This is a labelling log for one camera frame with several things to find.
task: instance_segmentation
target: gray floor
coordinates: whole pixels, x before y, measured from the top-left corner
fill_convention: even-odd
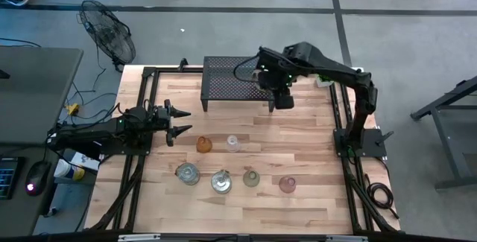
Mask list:
[[[34,4],[77,4],[82,0],[32,0]],[[179,7],[332,7],[331,0],[99,0],[105,4]],[[475,0],[340,0],[343,8],[475,10]],[[0,36],[51,47],[82,48],[75,82],[90,89],[100,69],[96,50],[76,12],[0,10]],[[280,50],[302,40],[341,61],[333,15],[263,13],[116,13],[131,27],[137,57],[133,64],[201,64],[206,55],[242,56],[259,45]],[[434,184],[451,172],[430,118],[413,122],[408,114],[477,74],[477,17],[345,16],[344,26],[354,66],[373,73],[379,88],[376,117],[386,141],[391,182],[402,229],[411,234],[477,240],[477,186],[436,192]],[[97,92],[85,101],[116,92],[120,74],[107,66]],[[92,115],[113,105],[105,97],[85,107]],[[36,233],[70,232],[89,196],[81,185],[62,187],[54,204],[57,217],[40,219]]]

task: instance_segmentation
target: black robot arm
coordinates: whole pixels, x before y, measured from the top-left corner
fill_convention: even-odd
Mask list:
[[[103,123],[58,124],[50,130],[47,145],[55,151],[71,148],[92,159],[98,159],[100,154],[146,155],[146,135],[164,130],[167,145],[173,146],[173,138],[192,126],[174,127],[171,118],[188,115],[191,114],[175,109],[170,100],[165,100],[164,106],[126,109],[121,116]]]
[[[287,46],[282,53],[260,48],[258,57],[256,75],[259,86],[273,92],[277,109],[293,108],[289,87],[300,75],[320,74],[354,89],[355,115],[347,125],[343,142],[353,150],[362,148],[364,123],[367,116],[376,110],[378,95],[378,90],[371,81],[371,73],[356,71],[337,63],[307,42]]]

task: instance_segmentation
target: wooden tabletop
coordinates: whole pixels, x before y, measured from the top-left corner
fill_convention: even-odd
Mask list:
[[[136,105],[144,66],[126,66],[117,102],[121,109]],[[135,232],[253,233],[253,234],[351,234],[350,213],[340,159],[335,155],[335,128],[328,88],[319,89],[313,78],[302,77],[292,87],[295,108],[268,112],[267,102],[210,101],[209,111],[200,103],[201,74],[161,74],[156,105],[170,99],[178,109],[191,112],[175,118],[175,126],[192,124],[173,147],[165,144],[165,133],[154,134],[151,154],[146,158],[136,215]],[[151,83],[146,96],[149,96]],[[350,91],[354,105],[354,93]],[[367,128],[374,127],[370,116]],[[229,153],[228,135],[235,135],[241,150]],[[198,153],[198,136],[212,140],[209,153]],[[85,227],[99,221],[116,198],[124,156],[113,156],[99,172]],[[201,173],[197,185],[183,184],[176,168],[191,162]],[[372,182],[389,186],[381,162],[363,159],[364,172]],[[217,194],[211,176],[225,169],[233,178],[228,194]],[[245,171],[256,170],[260,183],[248,188]],[[291,194],[278,186],[282,176],[297,180]],[[360,223],[362,205],[355,195]],[[129,200],[123,213],[123,221]],[[386,210],[379,210],[388,222],[399,222]]]

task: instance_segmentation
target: keyboard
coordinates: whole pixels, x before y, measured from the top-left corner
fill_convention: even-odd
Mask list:
[[[4,157],[0,159],[0,200],[12,198],[13,189],[22,168],[22,157]]]

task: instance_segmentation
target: metal mesh platform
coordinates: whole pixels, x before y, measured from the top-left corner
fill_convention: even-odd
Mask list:
[[[274,96],[255,87],[255,83],[237,80],[233,69],[249,57],[204,57],[200,99],[203,110],[207,111],[207,101],[269,101],[273,105]],[[237,69],[237,77],[250,80],[258,59],[250,60]]]

